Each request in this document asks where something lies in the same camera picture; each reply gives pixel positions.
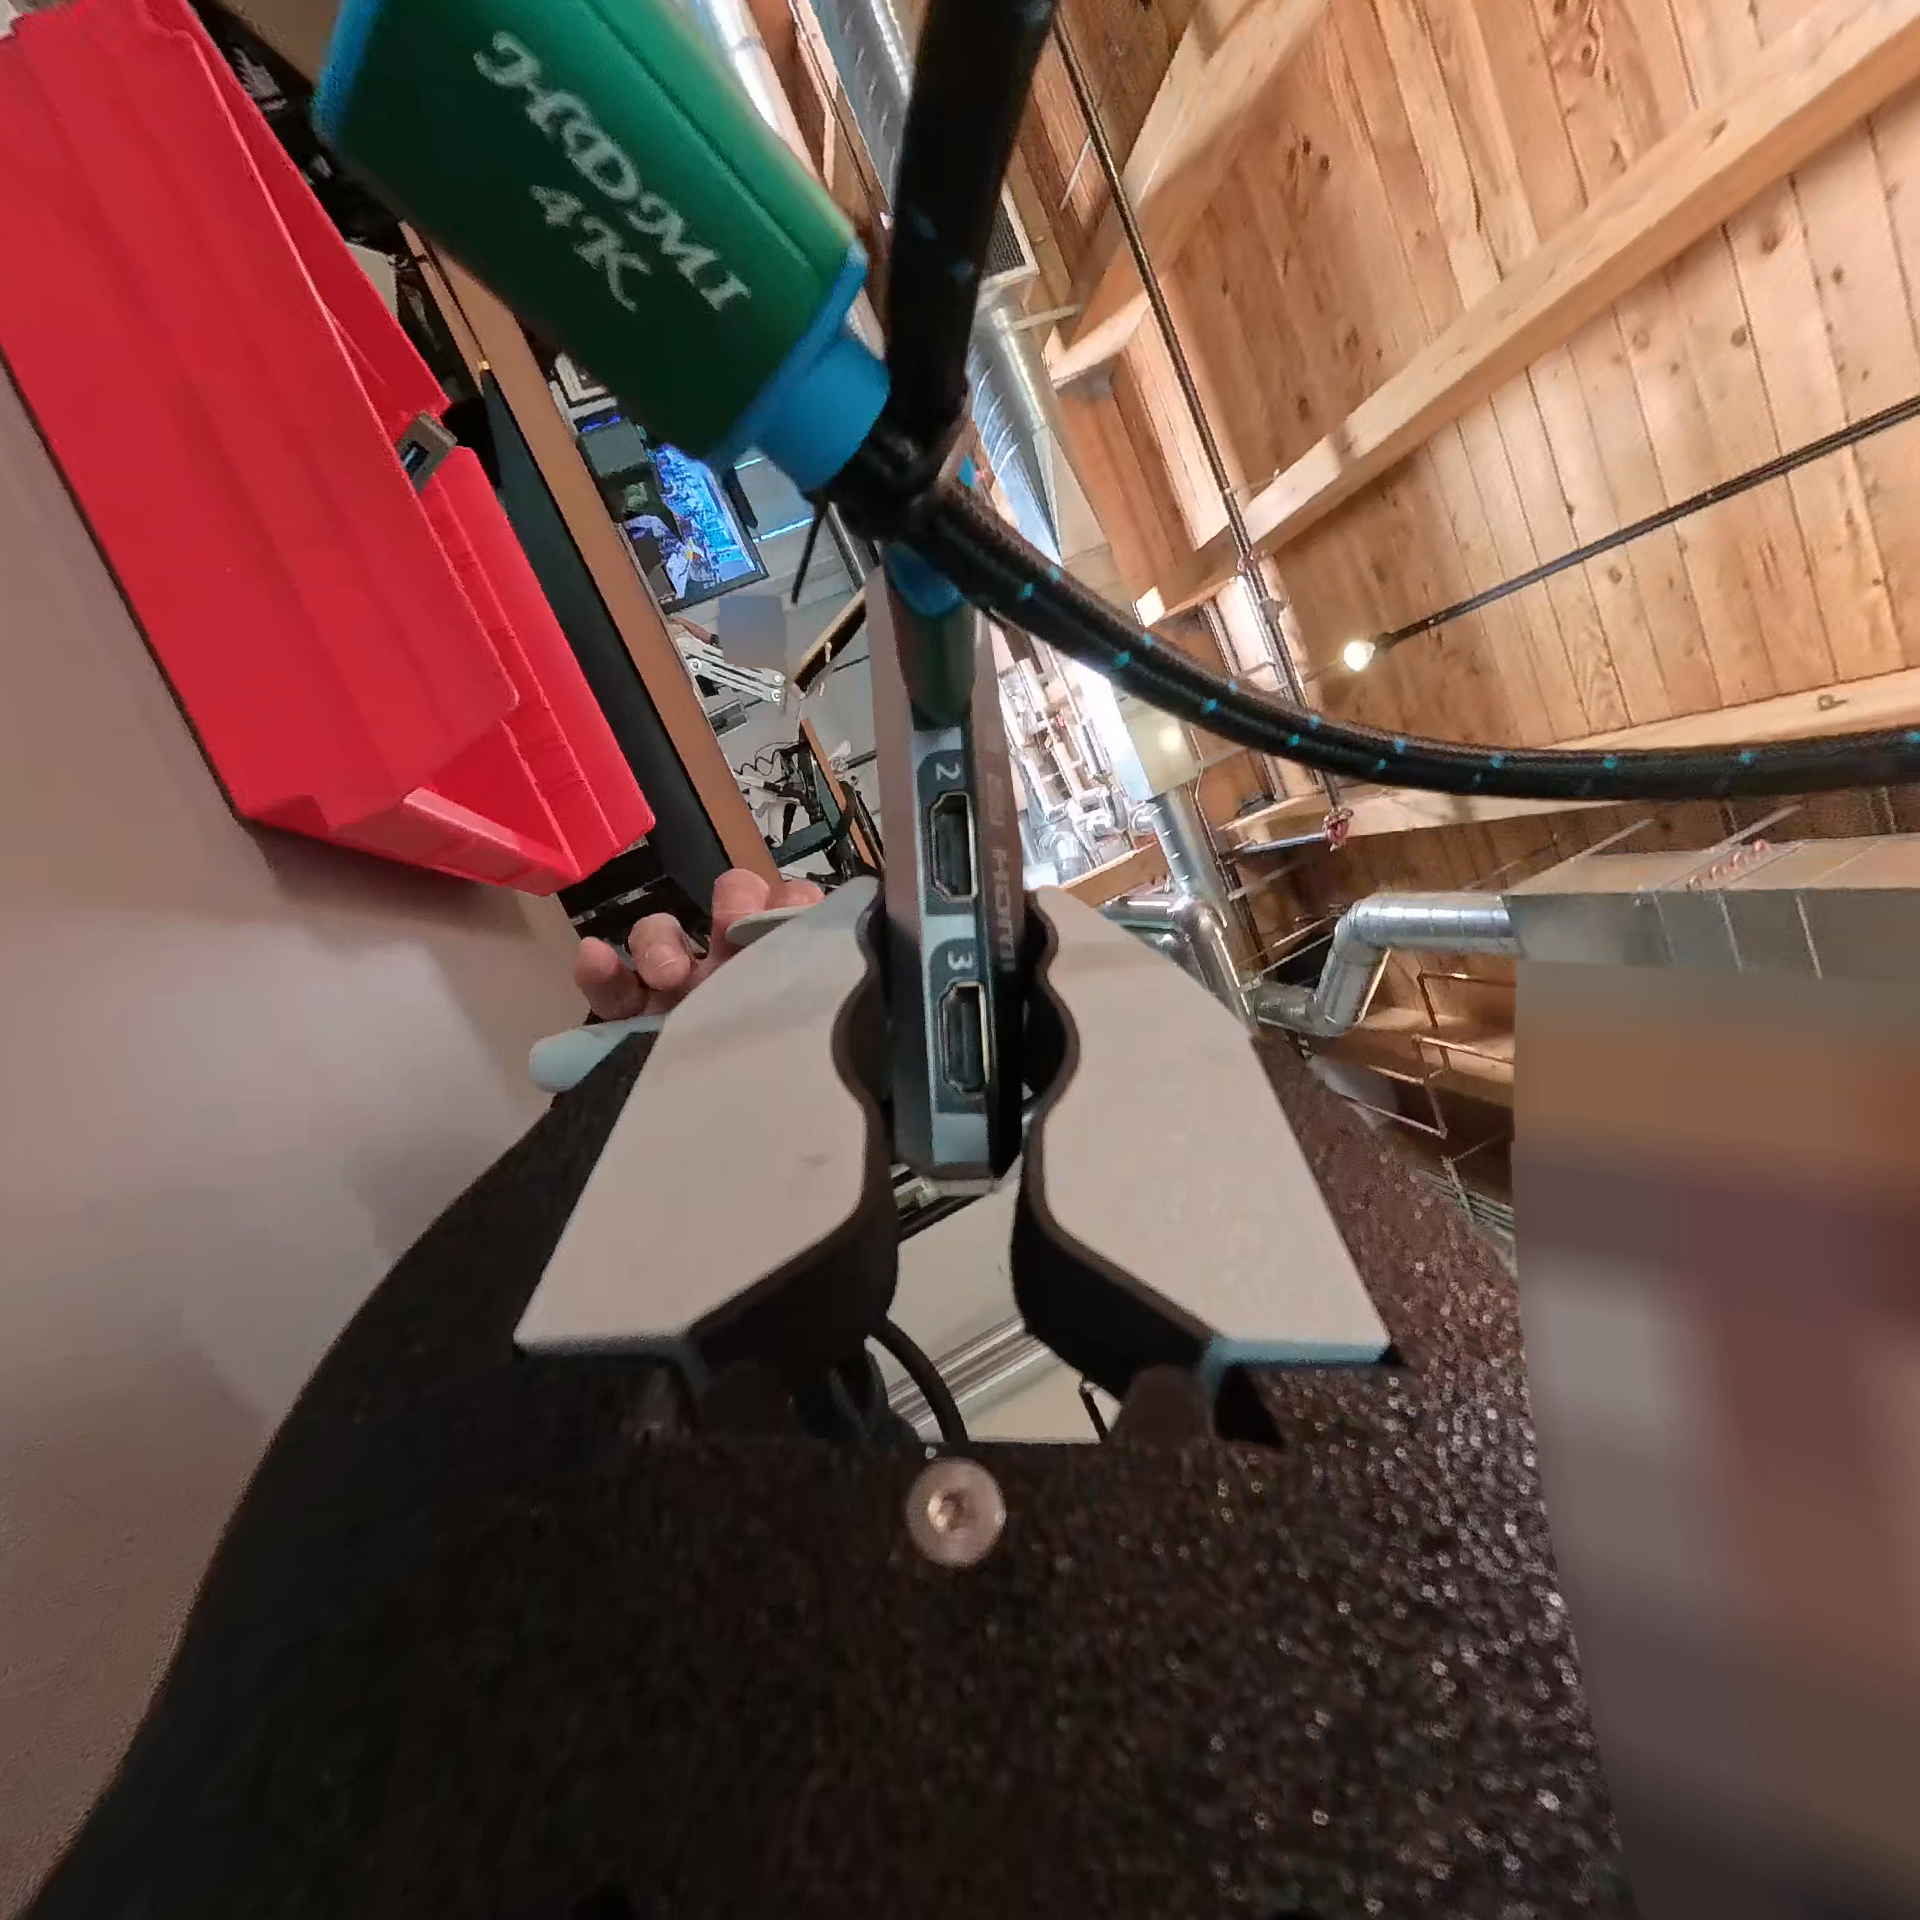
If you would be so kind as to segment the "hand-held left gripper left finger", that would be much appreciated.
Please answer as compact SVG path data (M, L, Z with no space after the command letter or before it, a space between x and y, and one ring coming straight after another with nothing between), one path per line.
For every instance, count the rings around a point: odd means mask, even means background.
M897 1292L885 997L850 879L663 1019L514 1327L521 1352L824 1375Z

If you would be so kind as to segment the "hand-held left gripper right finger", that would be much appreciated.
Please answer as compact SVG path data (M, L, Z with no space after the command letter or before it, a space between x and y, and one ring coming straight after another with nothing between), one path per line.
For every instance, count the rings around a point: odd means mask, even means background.
M1029 933L1025 1328L1082 1376L1387 1365L1248 1019L1059 885L1029 897Z

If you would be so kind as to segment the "grey metal switch box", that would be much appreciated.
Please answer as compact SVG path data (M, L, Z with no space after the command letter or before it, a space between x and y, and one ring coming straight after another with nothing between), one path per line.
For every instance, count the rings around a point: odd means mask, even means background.
M994 624L918 613L867 583L884 885L871 941L885 990L897 1160L986 1191L1020 1153L1025 850Z

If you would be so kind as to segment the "black braided cable green plugs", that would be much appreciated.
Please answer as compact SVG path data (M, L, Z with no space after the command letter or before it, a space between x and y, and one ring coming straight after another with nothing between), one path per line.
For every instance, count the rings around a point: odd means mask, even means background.
M1201 671L958 478L994 206L1055 2L927 2L885 251L855 328L849 215L681 2L339 2L317 130L427 239L683 454L758 449L885 546L915 613L972 606L1120 692L1315 773L1501 799L1793 797L1918 779L1918 724L1523 750L1346 724Z

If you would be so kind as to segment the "person's right hand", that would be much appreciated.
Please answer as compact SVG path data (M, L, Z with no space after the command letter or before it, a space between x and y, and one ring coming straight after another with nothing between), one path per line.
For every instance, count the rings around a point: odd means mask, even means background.
M674 913L650 913L631 923L622 946L583 939L572 954L572 987L588 999L589 1019L658 1018L681 1008L730 954L730 926L741 918L804 910L824 901L809 879L766 879L727 869L711 885L707 947Z

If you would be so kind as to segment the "computer monitor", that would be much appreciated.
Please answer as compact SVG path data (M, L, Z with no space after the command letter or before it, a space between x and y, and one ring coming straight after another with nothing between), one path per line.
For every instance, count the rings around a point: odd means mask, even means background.
M658 613L690 613L769 579L722 478L674 447L643 443L613 521Z

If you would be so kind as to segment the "red plastic bin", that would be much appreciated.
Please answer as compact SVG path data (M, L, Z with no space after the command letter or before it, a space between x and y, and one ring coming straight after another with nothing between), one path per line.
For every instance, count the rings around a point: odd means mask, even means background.
M2 26L2 361L235 811L554 897L657 823L447 395L189 2Z

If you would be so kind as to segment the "black ceiling rod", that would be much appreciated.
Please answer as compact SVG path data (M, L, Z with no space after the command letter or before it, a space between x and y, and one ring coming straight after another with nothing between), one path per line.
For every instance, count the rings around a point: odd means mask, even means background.
M1876 409L1873 415L1861 415L1861 419L1856 419L1841 428L1831 428L1831 432L1811 439L1803 447L1781 449L1764 463L1745 466L1745 472L1737 472L1737 474L1730 474L1718 484L1706 484L1702 490L1693 490L1693 495L1685 495L1685 498L1681 498L1681 502L1671 502L1671 506L1667 506L1651 517L1632 518L1628 525L1621 525L1615 534L1605 534L1589 543L1580 543L1580 546L1572 546L1572 549L1567 549L1553 561L1543 561L1543 565L1534 565L1523 574L1511 574L1509 579L1501 579L1494 589L1480 589L1480 590L1472 590L1472 593L1466 593L1454 606L1441 606L1436 613L1426 613L1426 614L1420 614L1420 620L1411 620L1399 628L1377 633L1377 637L1371 637L1371 648L1374 648L1374 655L1383 655L1399 646L1436 637L1436 633L1441 633L1441 628L1450 628L1450 624L1456 624L1456 621L1463 621L1478 613L1488 613L1488 608L1494 608L1494 606L1501 606L1501 602L1509 602L1509 598L1516 598L1527 589L1543 589L1543 583L1555 579L1560 574L1596 565L1596 561L1605 561L1605 558L1612 558L1626 546L1634 546L1634 543L1642 543L1655 534L1668 534L1693 517L1702 517L1718 506L1730 506L1730 502L1737 502L1753 490L1761 490L1774 482L1785 482L1785 478L1793 478L1793 474L1800 474L1800 472L1808 472L1820 459L1831 459L1844 449L1856 449L1856 447L1861 447L1861 443L1881 435L1881 432L1892 432L1900 426L1908 426L1908 421L1918 421L1918 395L1888 403L1888 405Z

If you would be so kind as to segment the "silver elbow duct pipe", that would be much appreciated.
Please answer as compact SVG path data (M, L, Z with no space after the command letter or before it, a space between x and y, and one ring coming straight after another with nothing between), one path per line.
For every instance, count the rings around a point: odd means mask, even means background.
M1313 987L1248 987L1248 1018L1308 1042L1350 1034L1371 1011L1395 950L1518 954L1523 941L1505 897L1374 892L1344 910Z

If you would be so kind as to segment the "rectangular metal duct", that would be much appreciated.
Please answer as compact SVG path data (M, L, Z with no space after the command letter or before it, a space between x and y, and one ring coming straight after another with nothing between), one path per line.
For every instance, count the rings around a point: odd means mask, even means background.
M1505 897L1527 962L1918 982L1918 839L1583 851Z

